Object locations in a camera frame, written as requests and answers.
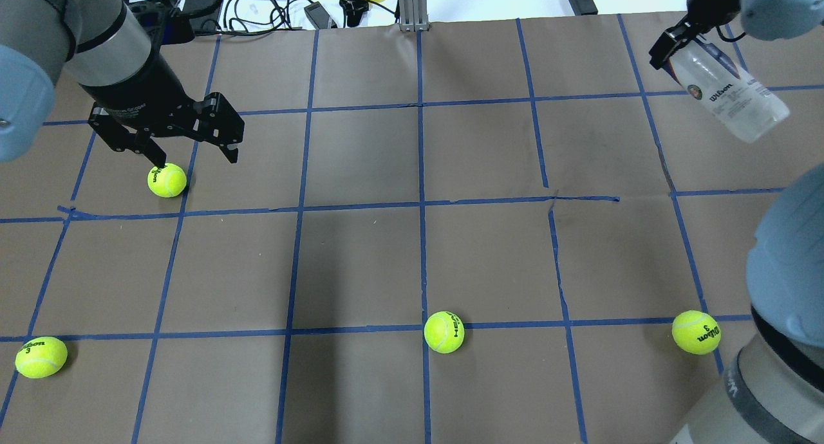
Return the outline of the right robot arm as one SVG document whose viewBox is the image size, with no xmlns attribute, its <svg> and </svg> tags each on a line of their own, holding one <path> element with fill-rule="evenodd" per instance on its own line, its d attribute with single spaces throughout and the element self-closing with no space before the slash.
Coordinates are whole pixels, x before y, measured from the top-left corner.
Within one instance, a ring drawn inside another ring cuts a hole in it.
<svg viewBox="0 0 824 444">
<path fill-rule="evenodd" d="M 770 89 L 707 41 L 738 17 L 744 35 L 791 39 L 822 24 L 822 0 L 687 0 L 650 63 L 754 142 L 789 116 Z M 745 266 L 756 333 L 683 417 L 671 443 L 822 442 L 822 166 L 783 190 Z"/>
</svg>

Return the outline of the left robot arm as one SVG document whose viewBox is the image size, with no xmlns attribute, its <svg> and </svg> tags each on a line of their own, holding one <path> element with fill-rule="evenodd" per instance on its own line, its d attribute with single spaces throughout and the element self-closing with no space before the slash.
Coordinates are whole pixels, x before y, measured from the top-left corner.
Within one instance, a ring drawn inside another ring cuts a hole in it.
<svg viewBox="0 0 824 444">
<path fill-rule="evenodd" d="M 20 158 L 52 113 L 63 71 L 94 101 L 88 124 L 116 152 L 164 167 L 160 137 L 207 142 L 238 162 L 245 124 L 217 92 L 197 101 L 161 54 L 193 39 L 171 0 L 2 0 L 1 157 Z"/>
</svg>

